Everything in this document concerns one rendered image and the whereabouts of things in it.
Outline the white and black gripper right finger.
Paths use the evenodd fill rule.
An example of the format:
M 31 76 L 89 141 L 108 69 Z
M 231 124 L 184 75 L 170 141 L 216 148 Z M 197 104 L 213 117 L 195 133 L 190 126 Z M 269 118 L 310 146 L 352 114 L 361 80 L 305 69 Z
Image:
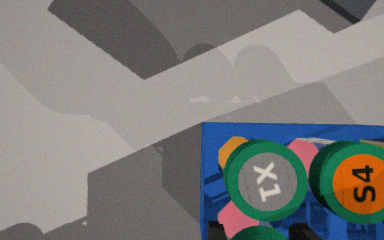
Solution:
M 293 223 L 289 226 L 289 240 L 322 240 L 305 223 Z

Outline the blue tube rack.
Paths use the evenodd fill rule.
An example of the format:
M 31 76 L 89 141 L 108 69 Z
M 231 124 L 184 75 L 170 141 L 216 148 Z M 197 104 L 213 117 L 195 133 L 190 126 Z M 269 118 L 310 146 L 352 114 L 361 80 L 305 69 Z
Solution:
M 373 126 L 376 125 L 202 122 L 201 240 L 208 240 L 208 221 L 218 221 L 218 213 L 231 201 L 219 166 L 219 149 L 232 137 L 266 139 L 286 147 L 296 138 L 384 141 L 384 126 Z M 269 223 L 289 239 L 288 228 L 293 222 L 305 223 L 322 240 L 384 240 L 384 221 L 370 225 L 350 223 L 325 209 L 308 190 L 293 214 Z

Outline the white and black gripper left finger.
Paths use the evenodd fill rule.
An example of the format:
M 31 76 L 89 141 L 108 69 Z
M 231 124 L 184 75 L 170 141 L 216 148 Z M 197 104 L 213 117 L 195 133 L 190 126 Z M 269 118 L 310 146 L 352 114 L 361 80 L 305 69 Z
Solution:
M 227 240 L 224 226 L 219 221 L 208 221 L 208 240 Z

